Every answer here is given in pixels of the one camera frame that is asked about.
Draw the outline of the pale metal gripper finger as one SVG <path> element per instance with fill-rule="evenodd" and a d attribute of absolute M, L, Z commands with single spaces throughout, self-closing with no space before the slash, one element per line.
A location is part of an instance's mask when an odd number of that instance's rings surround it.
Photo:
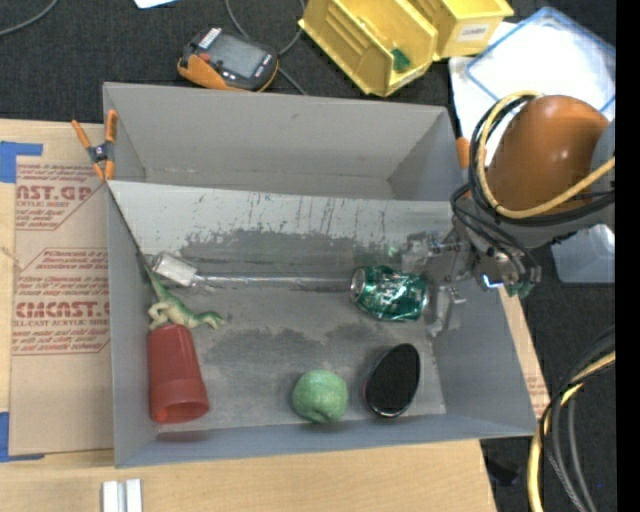
<path fill-rule="evenodd" d="M 412 233 L 407 237 L 407 251 L 416 256 L 434 256 L 451 251 L 454 245 L 433 232 Z"/>
<path fill-rule="evenodd" d="M 455 286 L 434 288 L 425 312 L 427 333 L 430 336 L 440 336 L 458 329 L 466 303 L 467 299 Z"/>

